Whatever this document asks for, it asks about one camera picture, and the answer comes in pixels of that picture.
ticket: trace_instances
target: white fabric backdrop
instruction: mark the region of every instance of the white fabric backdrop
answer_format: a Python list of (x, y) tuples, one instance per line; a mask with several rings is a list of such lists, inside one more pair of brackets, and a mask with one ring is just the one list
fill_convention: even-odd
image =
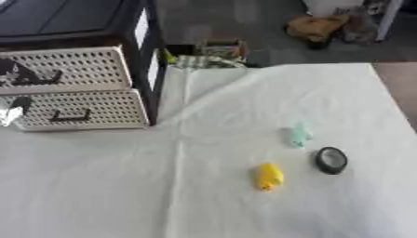
[[(369, 64), (171, 69), (165, 89), (149, 130), (0, 130), (0, 237), (415, 237), (417, 140)], [(312, 165), (324, 146), (340, 176)], [(254, 189), (263, 162), (282, 188)]]

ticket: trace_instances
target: mint green toy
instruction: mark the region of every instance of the mint green toy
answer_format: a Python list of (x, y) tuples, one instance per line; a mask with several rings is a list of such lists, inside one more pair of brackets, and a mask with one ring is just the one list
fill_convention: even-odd
[(290, 142), (294, 147), (303, 148), (311, 139), (313, 139), (313, 135), (307, 131), (303, 123), (299, 123), (291, 129)]

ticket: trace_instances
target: white drawer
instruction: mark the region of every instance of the white drawer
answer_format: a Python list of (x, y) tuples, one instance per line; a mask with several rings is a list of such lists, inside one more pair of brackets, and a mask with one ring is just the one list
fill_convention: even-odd
[[(8, 51), (0, 52), (0, 59), (7, 59), (0, 67), (0, 95), (132, 86), (121, 46)], [(40, 80), (25, 80), (25, 68)]]
[(149, 120), (136, 89), (96, 92), (47, 93), (3, 96), (9, 106), (17, 97), (32, 104), (14, 123), (22, 130), (79, 130), (146, 127)]

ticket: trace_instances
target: yellow block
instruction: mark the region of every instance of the yellow block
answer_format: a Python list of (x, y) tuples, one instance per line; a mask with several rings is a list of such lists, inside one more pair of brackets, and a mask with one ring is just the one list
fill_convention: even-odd
[(272, 191), (284, 183), (284, 173), (275, 164), (263, 164), (257, 171), (257, 186), (263, 191)]

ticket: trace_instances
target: tape roll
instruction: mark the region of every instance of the tape roll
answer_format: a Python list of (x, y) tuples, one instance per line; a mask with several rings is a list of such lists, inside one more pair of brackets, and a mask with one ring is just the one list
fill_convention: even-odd
[(316, 165), (323, 173), (338, 175), (347, 167), (347, 156), (339, 149), (325, 147), (317, 153)]

